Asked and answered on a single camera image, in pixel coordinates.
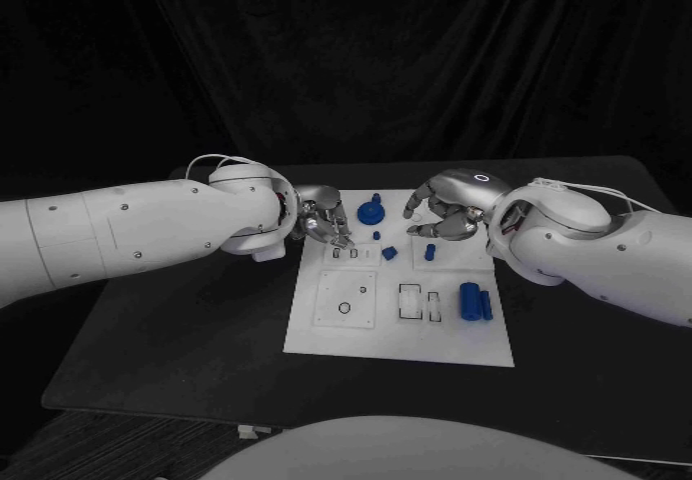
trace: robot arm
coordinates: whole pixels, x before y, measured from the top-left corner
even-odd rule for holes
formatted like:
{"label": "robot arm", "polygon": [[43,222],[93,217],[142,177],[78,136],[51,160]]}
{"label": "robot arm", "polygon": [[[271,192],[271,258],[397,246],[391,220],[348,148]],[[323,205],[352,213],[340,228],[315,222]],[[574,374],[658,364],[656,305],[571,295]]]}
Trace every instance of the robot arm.
{"label": "robot arm", "polygon": [[408,233],[466,239],[485,221],[489,254],[528,280],[547,286],[568,280],[594,298],[692,326],[692,219],[656,211],[613,216],[567,185],[537,179],[512,190],[483,172],[446,171],[415,191],[404,210],[410,218],[427,198],[444,220]]}
{"label": "robot arm", "polygon": [[286,236],[312,224],[322,228],[313,238],[352,246],[339,190],[313,188],[299,196],[261,164],[219,168],[209,185],[172,180],[0,203],[0,307],[219,248],[255,261],[280,258]]}

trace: cable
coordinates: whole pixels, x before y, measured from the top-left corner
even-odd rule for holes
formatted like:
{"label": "cable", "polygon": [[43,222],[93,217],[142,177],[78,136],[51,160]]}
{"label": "cable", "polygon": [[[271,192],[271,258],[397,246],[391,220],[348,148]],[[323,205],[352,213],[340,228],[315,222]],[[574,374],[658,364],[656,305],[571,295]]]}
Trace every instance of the cable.
{"label": "cable", "polygon": [[195,158],[191,162],[191,164],[188,165],[188,171],[185,172],[185,179],[188,180],[188,178],[191,177],[191,170],[192,170],[192,166],[195,165],[195,163],[198,163],[199,160],[205,159],[205,158],[222,158],[224,160],[221,161],[219,165],[216,166],[216,169],[221,167],[221,165],[224,164],[225,161],[228,160],[235,160],[237,162],[241,162],[241,163],[251,163],[251,164],[257,164],[260,162],[255,162],[250,159],[247,159],[245,157],[229,157],[228,155],[222,155],[221,153],[209,153],[206,155],[201,155],[198,158]]}
{"label": "cable", "polygon": [[627,206],[630,207],[630,212],[635,211],[633,208],[632,208],[632,204],[635,203],[636,205],[639,205],[642,208],[646,208],[652,212],[661,213],[659,210],[656,210],[655,208],[652,208],[649,205],[643,204],[642,202],[637,202],[637,200],[633,200],[620,190],[616,190],[614,188],[600,187],[597,185],[581,185],[578,183],[568,183],[568,182],[562,182],[560,180],[551,180],[548,178],[544,178],[541,180],[545,180],[548,182],[554,182],[554,183],[557,183],[560,185],[564,185],[567,187],[580,188],[583,190],[591,190],[593,192],[604,193],[606,195],[612,195],[613,197],[622,198],[627,202]]}

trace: black table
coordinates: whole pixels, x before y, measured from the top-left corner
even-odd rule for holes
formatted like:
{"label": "black table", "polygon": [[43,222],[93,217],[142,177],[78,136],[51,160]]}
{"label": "black table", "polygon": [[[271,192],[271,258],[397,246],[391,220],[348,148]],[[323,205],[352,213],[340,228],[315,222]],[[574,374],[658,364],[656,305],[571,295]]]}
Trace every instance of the black table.
{"label": "black table", "polygon": [[[537,176],[606,185],[673,212],[629,157],[277,170],[294,184],[378,190],[415,188],[450,167],[516,186]],[[196,178],[209,172],[199,168]],[[624,211],[624,202],[601,197]],[[570,284],[532,284],[496,260],[515,368],[284,354],[300,254],[290,243],[284,259],[258,264],[219,251],[111,280],[43,405],[281,428],[353,415],[421,416],[590,455],[692,463],[692,329],[626,312]]]}

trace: white pegboard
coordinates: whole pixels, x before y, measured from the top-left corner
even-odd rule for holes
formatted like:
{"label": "white pegboard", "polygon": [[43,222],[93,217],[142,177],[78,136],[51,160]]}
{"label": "white pegboard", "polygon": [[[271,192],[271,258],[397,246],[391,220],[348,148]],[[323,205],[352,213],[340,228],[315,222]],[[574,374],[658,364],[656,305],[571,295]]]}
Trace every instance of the white pegboard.
{"label": "white pegboard", "polygon": [[[401,212],[413,190],[378,191],[385,219],[378,225],[364,225],[356,210],[374,193],[342,191],[359,257],[352,258],[342,251],[335,258],[333,247],[306,238],[284,352],[513,367],[493,260],[485,252],[485,227],[463,242],[410,237],[405,232],[414,222],[404,220]],[[440,221],[424,207],[418,211],[423,218],[415,223]],[[375,231],[381,240],[374,240]],[[433,262],[423,257],[428,243],[437,245]],[[387,261],[381,250],[389,246],[397,248],[398,255]],[[340,277],[338,272],[359,273]],[[490,321],[462,319],[459,286],[464,282],[477,283],[490,292],[495,316]],[[400,318],[400,284],[421,285],[423,320]],[[439,323],[430,321],[426,301],[430,292],[440,295]],[[336,315],[343,302],[351,307],[348,318]]]}

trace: small blue piece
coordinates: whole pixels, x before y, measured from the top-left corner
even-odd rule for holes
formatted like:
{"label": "small blue piece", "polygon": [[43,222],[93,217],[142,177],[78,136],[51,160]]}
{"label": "small blue piece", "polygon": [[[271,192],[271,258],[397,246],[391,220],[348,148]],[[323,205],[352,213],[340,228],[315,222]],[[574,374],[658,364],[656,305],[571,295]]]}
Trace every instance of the small blue piece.
{"label": "small blue piece", "polygon": [[463,283],[459,288],[459,300],[462,302],[462,318],[470,322],[483,318],[480,306],[480,288],[476,283]]}
{"label": "small blue piece", "polygon": [[391,260],[400,252],[394,247],[385,248],[382,250],[382,256],[387,258],[387,260]]}
{"label": "small blue piece", "polygon": [[490,293],[480,292],[480,308],[483,310],[483,318],[486,320],[493,319],[493,307],[490,306]]}
{"label": "small blue piece", "polygon": [[382,198],[379,193],[372,196],[372,200],[358,207],[358,219],[366,225],[377,225],[385,218],[385,207],[382,207]]}
{"label": "small blue piece", "polygon": [[431,262],[436,259],[436,245],[428,243],[428,247],[426,248],[426,260]]}

